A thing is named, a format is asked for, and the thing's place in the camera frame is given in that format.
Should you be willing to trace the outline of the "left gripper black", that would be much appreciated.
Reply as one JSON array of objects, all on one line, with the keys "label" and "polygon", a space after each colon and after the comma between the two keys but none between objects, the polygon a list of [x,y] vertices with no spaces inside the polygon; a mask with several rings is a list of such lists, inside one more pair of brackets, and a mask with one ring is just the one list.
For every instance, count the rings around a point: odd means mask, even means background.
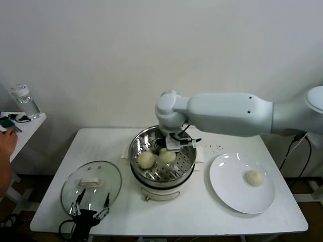
[{"label": "left gripper black", "polygon": [[72,241],[88,241],[89,233],[92,227],[100,223],[99,219],[104,219],[110,212],[110,194],[108,193],[103,208],[98,212],[92,210],[80,209],[80,203],[84,197],[86,189],[78,195],[75,202],[72,202],[71,214],[75,228],[72,233]]}]

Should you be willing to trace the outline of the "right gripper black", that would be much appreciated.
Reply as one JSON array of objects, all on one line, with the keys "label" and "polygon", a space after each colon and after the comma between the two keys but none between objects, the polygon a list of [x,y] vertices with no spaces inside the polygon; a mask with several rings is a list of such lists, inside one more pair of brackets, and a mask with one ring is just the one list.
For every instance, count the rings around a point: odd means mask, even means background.
[{"label": "right gripper black", "polygon": [[153,141],[150,151],[153,154],[159,154],[162,148],[166,148],[166,137],[164,135],[161,135],[157,140]]}]

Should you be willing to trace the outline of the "person's bare hand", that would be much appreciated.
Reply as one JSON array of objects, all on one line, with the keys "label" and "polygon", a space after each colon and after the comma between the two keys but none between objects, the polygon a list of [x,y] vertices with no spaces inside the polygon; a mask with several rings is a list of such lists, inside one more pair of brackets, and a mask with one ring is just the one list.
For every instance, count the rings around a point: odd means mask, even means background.
[{"label": "person's bare hand", "polygon": [[17,134],[12,129],[7,129],[4,133],[1,132],[1,161],[9,161],[17,145]]}]

